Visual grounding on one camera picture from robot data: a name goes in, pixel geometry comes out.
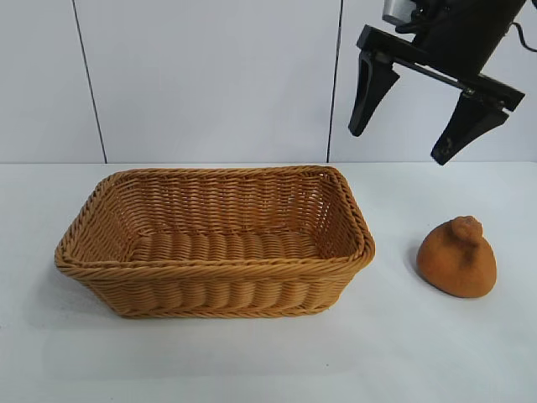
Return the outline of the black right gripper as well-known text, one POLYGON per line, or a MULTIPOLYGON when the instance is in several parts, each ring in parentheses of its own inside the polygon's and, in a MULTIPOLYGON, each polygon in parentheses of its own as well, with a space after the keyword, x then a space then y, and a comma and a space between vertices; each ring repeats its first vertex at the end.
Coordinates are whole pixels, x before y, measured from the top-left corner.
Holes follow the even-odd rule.
POLYGON ((393 65, 434 77, 497 103, 462 92, 431 150, 445 165, 471 142, 503 125, 524 95, 488 78, 482 69, 524 6, 522 1, 387 1, 383 20, 390 34, 365 25, 357 40, 357 93, 348 129, 359 137, 377 106, 399 79, 393 65))

